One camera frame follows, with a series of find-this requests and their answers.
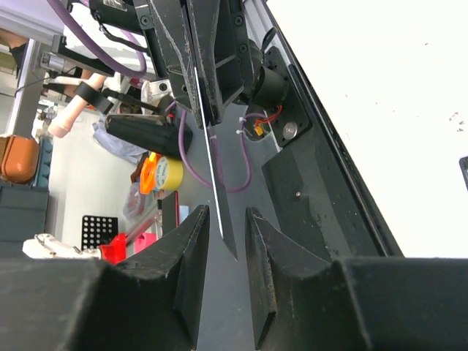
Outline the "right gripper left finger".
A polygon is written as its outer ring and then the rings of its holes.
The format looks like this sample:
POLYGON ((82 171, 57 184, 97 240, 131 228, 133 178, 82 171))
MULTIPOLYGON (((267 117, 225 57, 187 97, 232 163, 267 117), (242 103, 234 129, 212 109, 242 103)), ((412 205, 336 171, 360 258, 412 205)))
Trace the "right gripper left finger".
POLYGON ((102 260, 1 261, 3 350, 194 350, 210 211, 118 265, 102 260))

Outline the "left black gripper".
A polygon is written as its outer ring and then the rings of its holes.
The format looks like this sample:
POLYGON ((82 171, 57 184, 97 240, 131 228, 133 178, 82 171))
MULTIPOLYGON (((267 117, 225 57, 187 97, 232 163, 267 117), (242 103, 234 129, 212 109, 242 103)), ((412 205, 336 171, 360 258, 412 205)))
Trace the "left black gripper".
POLYGON ((208 124, 226 107, 248 103, 260 87, 263 51, 249 38, 242 1, 134 1, 156 76, 203 128, 195 67, 208 124))

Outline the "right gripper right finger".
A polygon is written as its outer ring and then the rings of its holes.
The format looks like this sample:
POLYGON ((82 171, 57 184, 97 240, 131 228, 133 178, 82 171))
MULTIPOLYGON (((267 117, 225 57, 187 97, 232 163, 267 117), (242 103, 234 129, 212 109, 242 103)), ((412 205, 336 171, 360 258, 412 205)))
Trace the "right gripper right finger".
POLYGON ((465 259, 327 262, 246 210, 257 350, 465 350, 465 259))

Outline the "black leather card holder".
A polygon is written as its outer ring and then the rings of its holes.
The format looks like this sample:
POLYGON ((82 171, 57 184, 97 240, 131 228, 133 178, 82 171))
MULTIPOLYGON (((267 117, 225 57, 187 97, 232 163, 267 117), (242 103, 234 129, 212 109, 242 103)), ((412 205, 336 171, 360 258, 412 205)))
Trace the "black leather card holder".
POLYGON ((459 160, 459 166, 461 168, 461 173, 464 179, 466 188, 468 188, 468 156, 464 156, 459 160))

